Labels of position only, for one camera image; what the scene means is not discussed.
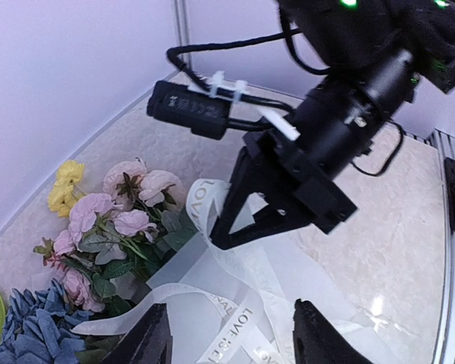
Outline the pink fake flower bunch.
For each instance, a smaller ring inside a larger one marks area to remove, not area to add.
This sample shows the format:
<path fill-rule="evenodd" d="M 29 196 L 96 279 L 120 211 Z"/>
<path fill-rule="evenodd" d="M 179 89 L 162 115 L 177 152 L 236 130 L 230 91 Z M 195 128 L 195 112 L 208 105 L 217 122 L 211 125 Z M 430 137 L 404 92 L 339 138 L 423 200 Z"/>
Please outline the pink fake flower bunch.
<path fill-rule="evenodd" d="M 128 287 L 148 281 L 195 234 L 187 189 L 174 173 L 149 170 L 140 158 L 110 168 L 99 192 L 86 193 L 80 183 L 83 196 L 64 218 L 66 228 L 33 251 L 60 272 L 75 303 L 102 303 L 102 312 L 117 315 L 133 305 Z"/>

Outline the yellow fake flower stem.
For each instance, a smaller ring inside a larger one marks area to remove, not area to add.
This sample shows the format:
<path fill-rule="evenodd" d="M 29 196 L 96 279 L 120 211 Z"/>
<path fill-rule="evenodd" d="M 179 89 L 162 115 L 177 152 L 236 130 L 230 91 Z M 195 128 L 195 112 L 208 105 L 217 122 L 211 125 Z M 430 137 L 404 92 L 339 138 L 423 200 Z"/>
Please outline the yellow fake flower stem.
<path fill-rule="evenodd" d="M 59 218 L 67 218 L 83 196 L 78 185 L 83 179 L 84 170 L 85 164 L 74 160 L 67 160 L 58 168 L 47 203 L 49 210 Z"/>

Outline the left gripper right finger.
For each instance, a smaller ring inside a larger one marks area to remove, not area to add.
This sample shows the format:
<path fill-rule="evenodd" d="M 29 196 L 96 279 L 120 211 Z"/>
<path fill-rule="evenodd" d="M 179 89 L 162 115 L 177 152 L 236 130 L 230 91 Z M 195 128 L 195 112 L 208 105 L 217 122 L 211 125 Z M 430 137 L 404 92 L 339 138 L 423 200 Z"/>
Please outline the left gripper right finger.
<path fill-rule="evenodd" d="M 297 364 L 370 364 L 308 300 L 294 303 L 293 346 Z"/>

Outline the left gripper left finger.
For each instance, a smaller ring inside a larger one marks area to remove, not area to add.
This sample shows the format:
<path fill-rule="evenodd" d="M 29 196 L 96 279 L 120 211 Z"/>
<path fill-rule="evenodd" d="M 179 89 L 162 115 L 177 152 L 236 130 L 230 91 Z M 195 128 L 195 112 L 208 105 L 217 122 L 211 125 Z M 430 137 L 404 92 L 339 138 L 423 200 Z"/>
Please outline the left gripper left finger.
<path fill-rule="evenodd" d="M 173 336 L 166 303 L 149 308 L 101 364 L 171 364 Z"/>

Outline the cream printed ribbon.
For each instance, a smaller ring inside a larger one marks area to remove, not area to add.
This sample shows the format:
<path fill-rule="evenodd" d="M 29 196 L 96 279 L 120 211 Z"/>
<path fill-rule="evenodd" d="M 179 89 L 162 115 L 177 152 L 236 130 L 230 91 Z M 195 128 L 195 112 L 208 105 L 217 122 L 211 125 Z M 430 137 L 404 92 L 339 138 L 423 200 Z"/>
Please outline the cream printed ribbon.
<path fill-rule="evenodd" d="M 362 350 L 368 319 L 289 234 L 230 250 L 207 236 L 228 192 L 222 180 L 197 180 L 187 195 L 196 235 L 149 281 L 150 293 L 129 312 L 75 327 L 77 334 L 119 335 L 164 303 L 175 363 L 292 363 L 295 302 L 308 300 L 344 341 Z"/>

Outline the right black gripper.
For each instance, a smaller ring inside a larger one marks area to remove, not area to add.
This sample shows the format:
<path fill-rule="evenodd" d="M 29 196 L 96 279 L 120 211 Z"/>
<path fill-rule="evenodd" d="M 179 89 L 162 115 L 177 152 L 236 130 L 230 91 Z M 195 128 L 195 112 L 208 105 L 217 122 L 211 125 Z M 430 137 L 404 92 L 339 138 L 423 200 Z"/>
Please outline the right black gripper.
<path fill-rule="evenodd" d="M 263 237 L 314 224 L 325 234 L 357 210 L 352 200 L 296 143 L 279 132 L 247 133 L 231 175 L 229 191 L 210 233 L 228 250 Z M 243 208 L 261 193 L 267 206 Z"/>

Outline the blue fake flower bunch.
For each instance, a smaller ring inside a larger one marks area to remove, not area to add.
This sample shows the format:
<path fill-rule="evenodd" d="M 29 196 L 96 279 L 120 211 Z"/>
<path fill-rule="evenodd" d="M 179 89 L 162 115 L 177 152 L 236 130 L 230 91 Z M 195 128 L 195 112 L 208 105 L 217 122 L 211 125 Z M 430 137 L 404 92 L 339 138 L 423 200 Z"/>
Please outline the blue fake flower bunch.
<path fill-rule="evenodd" d="M 72 332 L 105 309 L 83 307 L 51 279 L 42 290 L 12 290 L 0 334 L 0 363 L 82 363 L 86 338 Z"/>

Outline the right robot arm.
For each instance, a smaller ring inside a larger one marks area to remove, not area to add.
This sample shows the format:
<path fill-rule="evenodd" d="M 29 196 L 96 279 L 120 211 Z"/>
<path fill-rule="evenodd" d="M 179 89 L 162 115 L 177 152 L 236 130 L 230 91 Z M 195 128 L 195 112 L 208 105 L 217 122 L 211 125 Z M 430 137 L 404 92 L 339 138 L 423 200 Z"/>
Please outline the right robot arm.
<path fill-rule="evenodd" d="M 282 1 L 328 74 L 286 121 L 290 140 L 261 119 L 243 140 L 223 208 L 210 232 L 227 250 L 314 224 L 324 233 L 356 206 L 334 179 L 421 78 L 455 87 L 455 1 Z"/>

